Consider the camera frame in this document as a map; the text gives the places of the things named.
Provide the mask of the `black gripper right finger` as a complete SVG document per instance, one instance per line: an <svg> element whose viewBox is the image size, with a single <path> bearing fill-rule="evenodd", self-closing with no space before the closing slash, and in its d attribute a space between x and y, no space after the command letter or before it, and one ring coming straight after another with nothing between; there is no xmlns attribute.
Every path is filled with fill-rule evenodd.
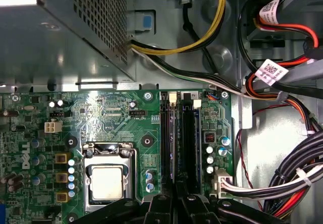
<svg viewBox="0 0 323 224"><path fill-rule="evenodd" d="M191 193L194 184L187 181L186 175L175 177L180 223L286 223L233 199L222 199L210 204L195 190Z"/></svg>

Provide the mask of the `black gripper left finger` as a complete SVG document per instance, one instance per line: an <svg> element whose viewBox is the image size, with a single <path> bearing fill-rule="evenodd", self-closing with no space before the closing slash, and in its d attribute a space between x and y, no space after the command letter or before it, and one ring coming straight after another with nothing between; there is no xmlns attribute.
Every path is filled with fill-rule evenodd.
<svg viewBox="0 0 323 224"><path fill-rule="evenodd" d="M171 223L173 184L169 176L161 179L161 193L150 202L120 199L84 217L85 223Z"/></svg>

